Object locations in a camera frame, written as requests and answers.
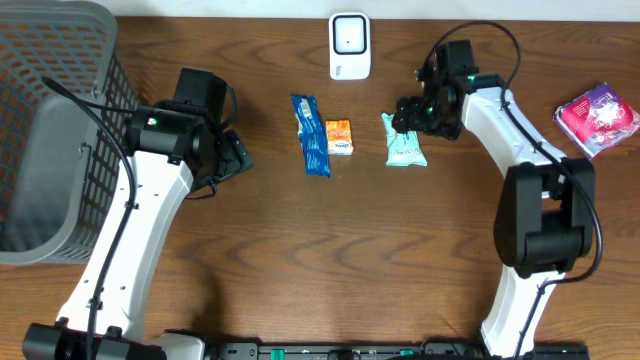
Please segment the teal wet wipes packet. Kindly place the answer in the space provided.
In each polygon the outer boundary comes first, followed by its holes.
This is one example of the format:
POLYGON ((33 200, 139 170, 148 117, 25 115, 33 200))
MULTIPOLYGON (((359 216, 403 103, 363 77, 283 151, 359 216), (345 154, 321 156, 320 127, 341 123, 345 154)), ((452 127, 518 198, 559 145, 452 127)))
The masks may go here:
POLYGON ((393 114, 382 113, 381 119, 385 128, 388 156, 386 165, 395 167, 428 165, 415 131, 397 132, 393 126, 393 114))

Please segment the blue snack bar wrapper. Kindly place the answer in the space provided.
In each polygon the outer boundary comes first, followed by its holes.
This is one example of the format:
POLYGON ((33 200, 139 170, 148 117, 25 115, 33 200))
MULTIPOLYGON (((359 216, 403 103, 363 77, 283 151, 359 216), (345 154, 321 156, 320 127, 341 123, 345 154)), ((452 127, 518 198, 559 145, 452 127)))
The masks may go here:
POLYGON ((310 176, 331 176, 328 143, 314 96, 292 95, 297 135, 305 160, 305 172, 310 176))

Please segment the orange tissue packet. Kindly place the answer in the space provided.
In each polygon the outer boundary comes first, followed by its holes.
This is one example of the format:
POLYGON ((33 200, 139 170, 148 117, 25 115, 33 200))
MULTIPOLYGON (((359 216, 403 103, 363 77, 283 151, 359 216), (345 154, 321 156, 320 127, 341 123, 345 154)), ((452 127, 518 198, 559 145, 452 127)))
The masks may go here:
POLYGON ((330 155, 352 155, 354 145, 349 120, 326 122, 327 147, 330 155))

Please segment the red purple snack packet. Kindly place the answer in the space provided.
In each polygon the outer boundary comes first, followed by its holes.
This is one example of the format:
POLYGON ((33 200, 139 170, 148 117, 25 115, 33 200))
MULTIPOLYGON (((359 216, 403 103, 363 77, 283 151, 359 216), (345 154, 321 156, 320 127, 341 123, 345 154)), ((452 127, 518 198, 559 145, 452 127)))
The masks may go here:
POLYGON ((589 159, 639 130, 639 113, 606 82, 560 106, 553 120, 589 159))

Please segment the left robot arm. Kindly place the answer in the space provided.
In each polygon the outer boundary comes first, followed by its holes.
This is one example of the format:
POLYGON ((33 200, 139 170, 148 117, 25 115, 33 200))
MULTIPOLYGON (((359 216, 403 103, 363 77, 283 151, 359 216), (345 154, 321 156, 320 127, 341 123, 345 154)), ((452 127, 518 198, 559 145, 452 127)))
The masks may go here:
POLYGON ((205 108, 140 107, 126 122, 116 192, 93 254, 52 325, 33 323, 27 359, 210 359, 189 331, 144 337, 159 256, 182 202, 249 168, 253 160, 228 122, 205 108))

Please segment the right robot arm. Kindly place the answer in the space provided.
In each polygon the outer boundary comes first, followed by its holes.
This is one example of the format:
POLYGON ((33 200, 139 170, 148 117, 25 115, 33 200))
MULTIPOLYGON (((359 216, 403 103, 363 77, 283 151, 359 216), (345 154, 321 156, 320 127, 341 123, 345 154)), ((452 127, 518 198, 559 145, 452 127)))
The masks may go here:
POLYGON ((553 291, 592 275, 569 273, 602 249, 594 206, 595 172, 535 129, 497 74, 463 71, 421 77, 423 93, 397 101, 396 133, 455 140, 472 133, 500 170, 493 239, 503 264, 496 297, 480 326, 484 356, 533 358, 536 327, 553 291))

